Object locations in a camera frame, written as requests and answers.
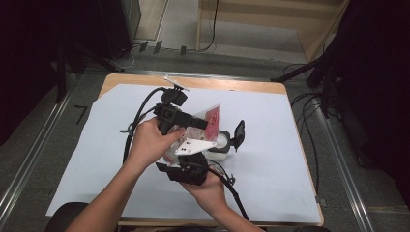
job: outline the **left hand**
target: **left hand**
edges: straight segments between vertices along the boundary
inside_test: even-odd
[[[147,168],[159,160],[171,145],[184,135],[184,129],[162,135],[158,129],[157,118],[147,120],[136,127],[132,146],[125,164]]]

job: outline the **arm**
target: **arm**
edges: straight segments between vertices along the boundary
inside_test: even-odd
[[[139,176],[183,134],[176,130],[162,136],[156,118],[138,125],[123,166],[66,231],[114,231]]]
[[[204,211],[228,231],[263,231],[229,208],[226,203],[223,184],[216,175],[209,172],[207,179],[201,186],[184,183],[181,183],[181,185],[195,197]]]

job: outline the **white sheet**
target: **white sheet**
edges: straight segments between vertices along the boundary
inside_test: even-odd
[[[94,103],[48,216],[66,202],[90,202],[107,185],[122,164],[127,135],[118,130],[127,128],[153,89],[118,85]],[[245,120],[244,143],[238,153],[232,148],[221,165],[237,179],[234,188],[250,220],[321,221],[287,96],[204,89],[192,89],[187,95],[181,108],[190,114],[219,103],[222,130],[233,133],[240,120]],[[153,96],[145,110],[160,102],[160,97],[161,93]],[[228,190],[226,198],[240,213]],[[211,219],[154,164],[138,180],[122,217]]]

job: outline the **metal bar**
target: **metal bar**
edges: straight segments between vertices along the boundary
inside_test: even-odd
[[[18,169],[15,177],[3,195],[0,202],[0,231],[2,231],[4,225],[6,224],[7,218],[9,217],[18,197],[21,195],[21,192],[30,178],[31,173],[33,172],[36,163],[42,154],[45,144],[63,114],[76,83],[77,78],[73,78],[73,83],[70,85],[72,87],[69,89],[61,102],[56,104],[52,109],[23,164]]]
[[[374,229],[368,216],[365,203],[363,202],[362,197],[359,194],[355,182],[350,174],[349,168],[344,160],[343,153],[338,146],[334,131],[331,124],[329,123],[330,119],[326,119],[324,115],[319,111],[316,111],[316,114],[322,125],[323,131],[328,136],[331,150],[334,154],[337,171],[340,175],[344,189],[346,190],[347,197],[349,198],[350,205],[352,207],[353,213],[355,214],[356,221],[359,224],[360,230],[363,232],[372,232],[374,231]]]

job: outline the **forearm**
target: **forearm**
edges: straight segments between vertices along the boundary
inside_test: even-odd
[[[211,217],[230,232],[263,231],[227,206],[212,213]]]
[[[123,166],[67,231],[114,231],[142,172],[143,168],[138,170]]]

